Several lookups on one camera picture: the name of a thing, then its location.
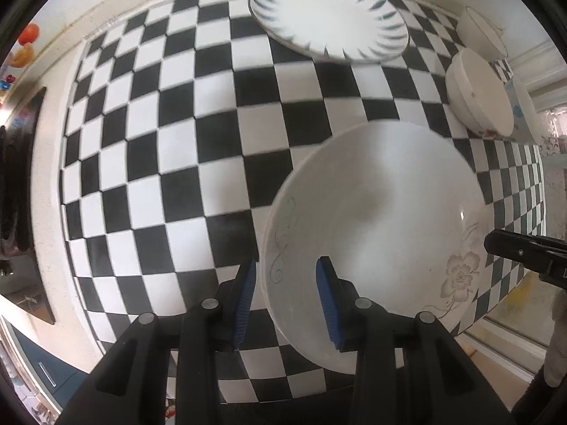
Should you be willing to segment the grey flower white plate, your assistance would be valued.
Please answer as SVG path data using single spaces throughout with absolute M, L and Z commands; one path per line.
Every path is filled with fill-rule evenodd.
M 397 120 L 353 127 L 294 169 L 272 203 L 259 259 L 268 312 L 310 362 L 353 373 L 355 354 L 335 348 L 317 292 L 327 256 L 364 298 L 454 330 L 479 290 L 489 217 L 446 138 Z

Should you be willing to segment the blue leaf pattern plate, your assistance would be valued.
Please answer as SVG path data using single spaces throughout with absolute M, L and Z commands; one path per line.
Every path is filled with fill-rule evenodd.
M 387 62 L 409 46 L 405 19 L 388 0 L 249 0 L 249 8 L 273 39 L 321 61 Z

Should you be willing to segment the blue cabinet door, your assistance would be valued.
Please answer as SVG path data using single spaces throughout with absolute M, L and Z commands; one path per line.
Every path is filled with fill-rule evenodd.
M 1 318 L 1 354 L 19 395 L 59 414 L 88 376 L 38 346 Z

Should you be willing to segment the white bowl blue pattern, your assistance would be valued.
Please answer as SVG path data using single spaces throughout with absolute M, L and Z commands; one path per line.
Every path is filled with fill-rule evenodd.
M 514 76 L 505 85 L 505 90 L 509 96 L 514 122 L 509 139 L 524 144 L 541 145 L 543 143 L 541 122 L 525 85 Z

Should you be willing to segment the white bowl red flowers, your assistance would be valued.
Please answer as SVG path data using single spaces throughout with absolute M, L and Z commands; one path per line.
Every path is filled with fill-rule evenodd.
M 479 54 L 460 50 L 446 72 L 445 84 L 455 117 L 482 138 L 509 137 L 513 111 L 505 85 Z

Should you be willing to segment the plain white bowl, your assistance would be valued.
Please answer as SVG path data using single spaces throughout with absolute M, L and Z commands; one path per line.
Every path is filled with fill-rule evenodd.
M 471 7 L 465 7 L 459 16 L 456 32 L 465 47 L 472 49 L 488 62 L 503 60 L 509 56 L 509 51 L 496 30 Z

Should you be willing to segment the black white checkered mat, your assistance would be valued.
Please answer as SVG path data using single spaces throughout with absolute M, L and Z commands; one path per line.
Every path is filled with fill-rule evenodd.
M 389 0 L 409 48 L 385 65 L 314 62 L 269 38 L 248 0 L 170 0 L 105 29 L 79 63 L 63 134 L 65 246 L 109 349 L 140 314 L 177 315 L 255 256 L 285 177 L 369 120 L 437 132 L 477 175 L 495 225 L 545 228 L 531 145 L 481 140 L 449 107 L 452 16 Z

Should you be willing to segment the colourful fruit wall sticker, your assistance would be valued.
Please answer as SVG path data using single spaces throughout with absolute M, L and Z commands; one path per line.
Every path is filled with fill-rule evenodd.
M 17 38 L 1 65 L 1 101 L 16 81 L 15 70 L 22 70 L 35 58 L 34 43 L 40 36 L 40 28 L 34 22 L 29 23 Z

